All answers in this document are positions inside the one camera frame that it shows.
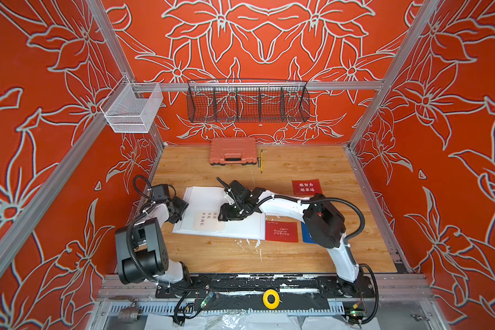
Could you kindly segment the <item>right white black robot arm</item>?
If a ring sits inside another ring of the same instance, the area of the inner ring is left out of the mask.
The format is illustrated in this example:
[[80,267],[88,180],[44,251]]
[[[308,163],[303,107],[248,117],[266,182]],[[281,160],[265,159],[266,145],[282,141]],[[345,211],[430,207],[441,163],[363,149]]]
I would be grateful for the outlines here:
[[[362,211],[353,203],[320,193],[313,197],[299,198],[277,194],[265,188],[250,190],[234,180],[224,187],[226,202],[221,206],[218,220],[222,222],[244,221],[253,215],[289,217],[306,225],[310,237],[325,248],[335,265],[336,276],[317,281],[319,292],[337,297],[378,297],[378,284],[368,265],[358,264],[353,257],[350,240],[364,230],[366,221]],[[342,204],[352,209],[359,218],[358,229],[347,233],[344,215],[334,206]]]

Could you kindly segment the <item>red card white script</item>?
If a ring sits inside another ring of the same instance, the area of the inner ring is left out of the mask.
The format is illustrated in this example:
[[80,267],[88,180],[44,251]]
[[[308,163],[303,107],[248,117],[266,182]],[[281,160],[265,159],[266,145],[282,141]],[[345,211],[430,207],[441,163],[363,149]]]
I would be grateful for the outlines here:
[[298,226],[292,222],[267,221],[265,240],[286,243],[298,243]]

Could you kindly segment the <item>red card top row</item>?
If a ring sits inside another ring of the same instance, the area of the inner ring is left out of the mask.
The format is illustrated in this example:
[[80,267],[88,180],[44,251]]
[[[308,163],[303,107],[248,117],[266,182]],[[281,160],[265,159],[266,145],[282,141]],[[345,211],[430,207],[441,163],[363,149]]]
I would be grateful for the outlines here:
[[293,180],[291,183],[295,196],[314,196],[323,193],[319,179]]

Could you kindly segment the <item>white card red chinese text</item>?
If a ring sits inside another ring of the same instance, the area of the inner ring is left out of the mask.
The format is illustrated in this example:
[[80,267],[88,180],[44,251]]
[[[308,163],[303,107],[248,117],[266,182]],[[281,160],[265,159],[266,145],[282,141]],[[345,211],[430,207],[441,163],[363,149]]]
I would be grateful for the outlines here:
[[221,232],[225,229],[225,223],[219,220],[219,212],[199,210],[195,212],[193,228],[204,232]]

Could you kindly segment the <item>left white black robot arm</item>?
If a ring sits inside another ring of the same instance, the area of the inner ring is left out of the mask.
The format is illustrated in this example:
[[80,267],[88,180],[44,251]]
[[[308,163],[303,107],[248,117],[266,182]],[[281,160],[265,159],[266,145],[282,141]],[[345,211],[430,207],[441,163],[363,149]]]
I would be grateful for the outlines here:
[[189,206],[170,184],[152,185],[143,175],[133,188],[144,198],[138,214],[115,233],[117,274],[122,284],[149,281],[156,285],[189,287],[191,275],[183,262],[169,258],[162,226],[176,224]]

